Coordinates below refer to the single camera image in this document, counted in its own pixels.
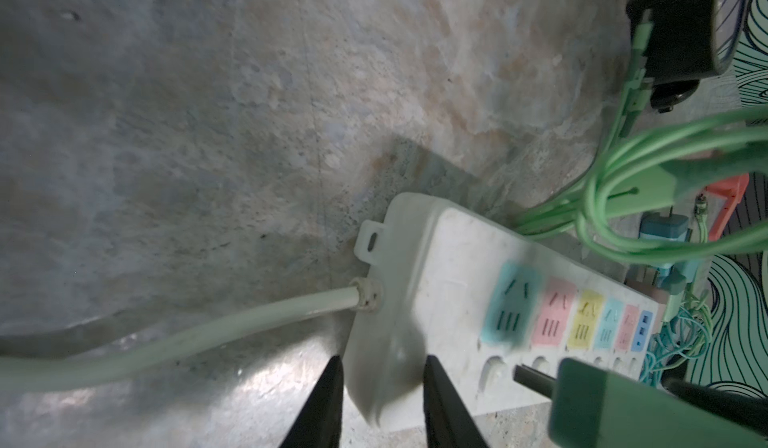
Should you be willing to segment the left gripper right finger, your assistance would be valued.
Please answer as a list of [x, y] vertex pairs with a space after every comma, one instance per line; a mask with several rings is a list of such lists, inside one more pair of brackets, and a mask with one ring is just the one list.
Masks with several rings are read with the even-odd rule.
[[423, 412], [429, 448], [488, 446], [434, 355], [427, 356], [423, 370]]

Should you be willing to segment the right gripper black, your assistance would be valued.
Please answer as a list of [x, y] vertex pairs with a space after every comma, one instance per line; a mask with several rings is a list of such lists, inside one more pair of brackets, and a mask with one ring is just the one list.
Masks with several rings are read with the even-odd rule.
[[654, 23], [646, 48], [652, 78], [651, 107], [671, 112], [702, 80], [727, 72], [741, 36], [749, 0], [629, 0], [632, 26], [650, 13]]

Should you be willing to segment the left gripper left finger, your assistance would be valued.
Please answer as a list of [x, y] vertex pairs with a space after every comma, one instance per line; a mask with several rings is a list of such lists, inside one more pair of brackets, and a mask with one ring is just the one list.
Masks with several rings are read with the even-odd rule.
[[338, 448], [342, 432], [344, 370], [332, 356], [280, 448]]

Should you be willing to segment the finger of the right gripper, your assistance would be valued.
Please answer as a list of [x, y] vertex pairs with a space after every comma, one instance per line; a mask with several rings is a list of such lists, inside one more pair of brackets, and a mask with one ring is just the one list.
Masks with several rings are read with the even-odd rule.
[[702, 387], [679, 379], [663, 381], [671, 394], [693, 406], [766, 436], [767, 399]]

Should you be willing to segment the white power strip coloured sockets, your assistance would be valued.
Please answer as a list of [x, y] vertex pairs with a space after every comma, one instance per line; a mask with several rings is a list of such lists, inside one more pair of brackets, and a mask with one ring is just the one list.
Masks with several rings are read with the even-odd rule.
[[344, 288], [221, 317], [98, 357], [5, 357], [1, 387], [52, 392], [125, 379], [231, 341], [345, 309], [345, 386], [373, 427], [412, 428], [421, 374], [435, 356], [474, 415], [536, 404], [516, 366], [553, 373], [574, 357], [637, 377], [658, 303], [448, 200], [402, 193], [384, 220], [363, 222], [354, 247], [367, 264]]

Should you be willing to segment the light green charger plug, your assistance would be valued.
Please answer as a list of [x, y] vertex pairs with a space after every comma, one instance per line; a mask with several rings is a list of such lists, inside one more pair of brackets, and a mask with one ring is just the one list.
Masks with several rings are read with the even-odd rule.
[[[684, 190], [767, 168], [767, 110], [741, 108], [692, 122], [632, 133], [652, 81], [645, 52], [654, 23], [646, 12], [632, 36], [619, 108], [592, 166], [514, 221], [534, 239], [574, 230], [592, 251], [630, 264], [680, 262], [766, 248], [758, 223], [714, 242], [643, 240], [616, 233], [612, 217], [671, 205]], [[709, 413], [671, 393], [567, 359], [555, 379], [527, 367], [514, 372], [529, 388], [548, 388], [548, 433], [562, 447], [763, 447], [767, 435]]]

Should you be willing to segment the teal charger plug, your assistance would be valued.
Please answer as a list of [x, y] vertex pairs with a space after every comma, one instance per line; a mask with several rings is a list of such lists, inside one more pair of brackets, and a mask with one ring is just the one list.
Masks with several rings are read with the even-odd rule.
[[[688, 240], [689, 226], [690, 219], [683, 214], [646, 212], [641, 218], [639, 238], [684, 242]], [[673, 266], [672, 262], [651, 263], [644, 270], [643, 281], [659, 286], [669, 276]]]

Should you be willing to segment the red plastic clamp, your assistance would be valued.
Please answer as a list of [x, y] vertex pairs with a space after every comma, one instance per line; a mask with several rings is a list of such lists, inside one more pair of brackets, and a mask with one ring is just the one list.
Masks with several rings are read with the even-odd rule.
[[717, 241], [722, 236], [736, 207], [742, 202], [744, 193], [748, 188], [749, 180], [749, 174], [744, 173], [738, 176], [725, 178], [724, 180], [712, 183], [704, 188], [704, 191], [707, 194], [714, 195], [715, 197], [724, 200], [724, 206], [720, 209], [720, 212], [718, 212], [714, 224], [709, 230], [708, 240], [710, 242]]

